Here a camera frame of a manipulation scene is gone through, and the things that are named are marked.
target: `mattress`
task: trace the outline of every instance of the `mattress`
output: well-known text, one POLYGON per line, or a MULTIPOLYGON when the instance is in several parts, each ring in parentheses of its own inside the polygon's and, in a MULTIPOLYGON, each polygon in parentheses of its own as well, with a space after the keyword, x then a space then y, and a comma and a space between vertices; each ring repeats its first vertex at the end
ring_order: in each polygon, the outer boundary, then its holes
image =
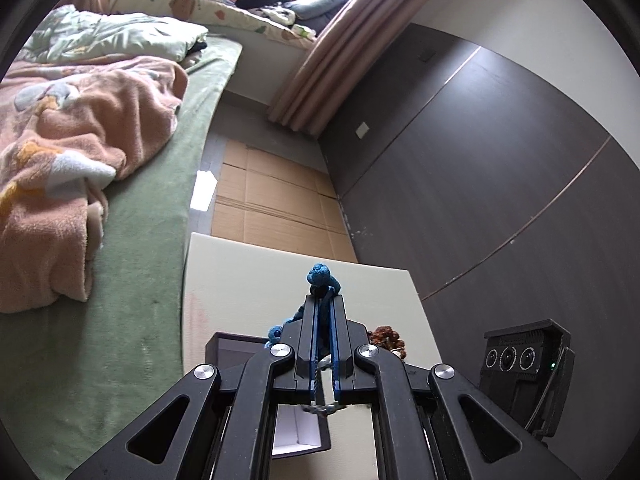
POLYGON ((182 376, 180 297, 191 190, 241 45, 208 37, 172 140, 106 189, 87 303, 0 315, 0 417, 41 480, 62 480, 182 376))
POLYGON ((240 28, 303 50, 310 49, 314 44, 284 25, 212 0, 109 0, 109 3, 111 14, 144 12, 149 16, 171 16, 201 25, 240 28))

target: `fleece blanket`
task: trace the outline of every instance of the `fleece blanket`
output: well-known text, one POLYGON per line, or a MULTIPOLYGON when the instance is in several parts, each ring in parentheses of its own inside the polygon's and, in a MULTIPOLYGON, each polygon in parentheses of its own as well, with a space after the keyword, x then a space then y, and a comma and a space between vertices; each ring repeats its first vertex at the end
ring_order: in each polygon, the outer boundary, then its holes
POLYGON ((186 86, 155 57, 14 62, 0 84, 0 312, 87 300, 102 190, 169 140, 186 86))
POLYGON ((17 59, 64 64, 109 54, 129 54, 179 62, 207 33, 202 25, 174 18, 156 18, 142 12, 106 16, 65 5, 53 9, 42 20, 17 59))

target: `metal bolt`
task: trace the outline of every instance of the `metal bolt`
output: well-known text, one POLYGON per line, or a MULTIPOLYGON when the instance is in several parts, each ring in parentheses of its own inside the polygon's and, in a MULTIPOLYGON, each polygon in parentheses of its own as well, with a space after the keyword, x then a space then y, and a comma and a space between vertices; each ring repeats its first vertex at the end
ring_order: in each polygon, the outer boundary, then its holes
POLYGON ((451 366, 444 364, 437 365, 433 371, 441 379, 450 379, 456 374, 456 371, 451 366))
POLYGON ((199 379, 209 379, 213 375, 213 372, 213 366, 200 365, 193 371, 193 375, 195 375, 199 379))
POLYGON ((277 343, 271 347, 271 355, 276 357, 285 357, 291 353, 291 347, 284 343, 277 343))
POLYGON ((375 345, 362 345, 358 348, 358 352, 363 357, 373 357, 374 355, 378 355, 378 347, 375 345))

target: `blanket cartoon pattern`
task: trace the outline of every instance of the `blanket cartoon pattern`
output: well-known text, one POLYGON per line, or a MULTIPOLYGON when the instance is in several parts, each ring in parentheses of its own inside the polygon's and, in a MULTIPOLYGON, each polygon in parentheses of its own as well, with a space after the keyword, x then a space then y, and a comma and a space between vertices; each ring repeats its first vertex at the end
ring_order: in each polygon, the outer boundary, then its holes
POLYGON ((60 294, 87 300, 108 212, 102 190, 150 160, 177 124, 180 66, 89 62, 17 61, 0 84, 0 312, 60 294))

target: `pillow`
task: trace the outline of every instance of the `pillow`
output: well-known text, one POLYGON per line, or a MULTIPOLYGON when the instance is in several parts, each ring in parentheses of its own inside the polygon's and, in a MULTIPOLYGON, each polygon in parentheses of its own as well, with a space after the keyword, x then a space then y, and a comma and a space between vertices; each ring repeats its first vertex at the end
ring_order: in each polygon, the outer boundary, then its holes
POLYGON ((341 9, 349 0, 293 0, 282 4, 283 7, 293 10, 300 20, 310 20, 329 12, 335 7, 341 9))

